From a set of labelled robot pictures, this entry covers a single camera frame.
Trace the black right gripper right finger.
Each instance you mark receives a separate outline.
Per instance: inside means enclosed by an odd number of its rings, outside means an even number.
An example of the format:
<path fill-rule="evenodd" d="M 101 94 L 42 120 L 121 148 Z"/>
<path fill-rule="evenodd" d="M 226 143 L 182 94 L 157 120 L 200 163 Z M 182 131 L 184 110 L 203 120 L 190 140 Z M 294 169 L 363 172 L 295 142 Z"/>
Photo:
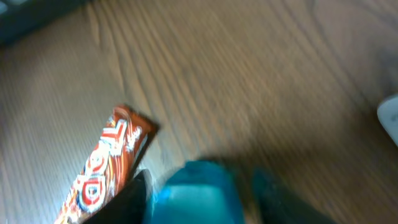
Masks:
<path fill-rule="evenodd" d="M 320 213 L 261 170 L 254 172 L 252 190 L 263 223 L 335 224 L 334 220 Z"/>

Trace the teal mouthwash bottle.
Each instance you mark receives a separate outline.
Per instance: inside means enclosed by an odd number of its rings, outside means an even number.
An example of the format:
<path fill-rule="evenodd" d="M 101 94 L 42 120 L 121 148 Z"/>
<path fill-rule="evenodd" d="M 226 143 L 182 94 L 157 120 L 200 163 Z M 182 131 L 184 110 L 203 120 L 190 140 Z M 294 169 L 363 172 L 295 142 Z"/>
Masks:
<path fill-rule="evenodd" d="M 152 194 L 143 222 L 238 224 L 245 219 L 231 173 L 214 162 L 190 161 Z"/>

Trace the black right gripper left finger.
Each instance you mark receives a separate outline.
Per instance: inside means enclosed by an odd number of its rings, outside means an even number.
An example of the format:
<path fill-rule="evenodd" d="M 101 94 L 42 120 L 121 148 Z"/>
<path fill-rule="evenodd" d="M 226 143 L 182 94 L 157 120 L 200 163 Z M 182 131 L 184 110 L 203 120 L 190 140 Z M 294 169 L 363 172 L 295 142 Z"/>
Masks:
<path fill-rule="evenodd" d="M 141 224 L 152 192 L 148 169 L 140 170 L 99 212 L 83 224 Z"/>

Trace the red chocolate bar wrapper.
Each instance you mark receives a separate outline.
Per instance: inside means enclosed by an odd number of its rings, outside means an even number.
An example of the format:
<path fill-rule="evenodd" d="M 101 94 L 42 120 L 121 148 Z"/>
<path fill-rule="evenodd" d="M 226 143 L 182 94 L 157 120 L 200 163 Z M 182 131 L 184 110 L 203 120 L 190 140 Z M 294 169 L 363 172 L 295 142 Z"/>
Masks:
<path fill-rule="evenodd" d="M 127 187 L 158 130 L 155 121 L 130 106 L 115 106 L 54 222 L 83 223 L 99 213 Z"/>

